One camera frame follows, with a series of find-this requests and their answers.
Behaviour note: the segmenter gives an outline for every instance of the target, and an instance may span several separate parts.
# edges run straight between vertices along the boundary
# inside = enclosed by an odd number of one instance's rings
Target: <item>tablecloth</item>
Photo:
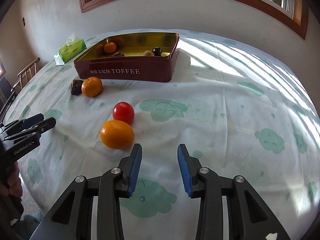
[[[148,31],[163,30],[104,33],[86,44]],[[320,120],[305,89],[285,64],[249,45],[207,33],[165,31],[180,35],[168,83],[103,80],[97,97],[72,96],[69,86],[78,78],[73,59],[64,66],[49,62],[23,88],[5,123],[38,113],[57,120],[41,145],[19,160],[34,200],[46,214],[76,176],[100,176],[130,154],[130,147],[113,150],[99,138],[113,106],[125,101],[135,110],[134,142],[143,149],[136,191],[121,200],[125,239],[195,238],[200,201],[184,191],[180,143],[218,175],[243,175],[291,239],[299,239],[319,204]],[[227,228],[224,223],[225,239]]]

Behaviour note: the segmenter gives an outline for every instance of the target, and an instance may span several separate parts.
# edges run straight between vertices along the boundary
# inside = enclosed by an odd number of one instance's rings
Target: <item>silver bolt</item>
[[[236,181],[242,183],[244,182],[244,178],[242,176],[236,176]]]
[[[77,182],[77,183],[81,183],[82,181],[84,181],[84,176],[78,176],[78,177],[76,177],[76,182]]]
[[[118,173],[120,173],[120,171],[121,171],[121,169],[119,169],[119,168],[113,168],[113,169],[111,170],[111,173],[112,173],[112,174],[118,174]]]
[[[207,174],[207,173],[209,173],[209,169],[206,167],[202,167],[202,168],[200,168],[200,173]]]

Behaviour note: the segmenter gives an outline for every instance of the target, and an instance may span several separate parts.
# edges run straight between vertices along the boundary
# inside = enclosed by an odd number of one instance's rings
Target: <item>green tissue package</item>
[[[57,66],[64,65],[73,57],[81,53],[87,48],[83,39],[80,39],[75,33],[72,33],[66,43],[54,55],[54,61]]]

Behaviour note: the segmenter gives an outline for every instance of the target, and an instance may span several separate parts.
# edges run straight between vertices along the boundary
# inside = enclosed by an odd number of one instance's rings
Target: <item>red tomato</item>
[[[127,124],[131,124],[134,119],[133,107],[126,102],[120,102],[113,108],[112,116],[114,120],[120,120]]]

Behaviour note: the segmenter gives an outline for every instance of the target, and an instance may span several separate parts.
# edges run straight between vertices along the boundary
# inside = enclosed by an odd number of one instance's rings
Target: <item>orange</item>
[[[109,148],[123,149],[132,144],[134,133],[126,122],[110,120],[102,125],[100,139]]]
[[[81,86],[82,93],[89,98],[93,98],[100,94],[102,89],[102,81],[97,77],[87,78]]]
[[[116,51],[117,45],[114,42],[108,42],[103,49],[105,53],[112,53]]]

